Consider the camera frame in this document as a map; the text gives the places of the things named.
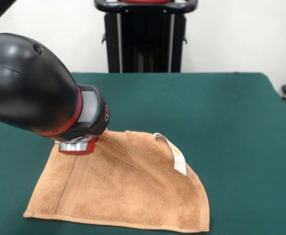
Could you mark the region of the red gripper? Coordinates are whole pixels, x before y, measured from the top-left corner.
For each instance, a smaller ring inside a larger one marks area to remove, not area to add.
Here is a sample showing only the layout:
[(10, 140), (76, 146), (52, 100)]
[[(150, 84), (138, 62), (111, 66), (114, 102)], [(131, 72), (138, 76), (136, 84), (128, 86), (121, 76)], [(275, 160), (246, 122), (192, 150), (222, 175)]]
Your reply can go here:
[(97, 136), (83, 136), (59, 143), (58, 151), (67, 155), (86, 155), (93, 153)]

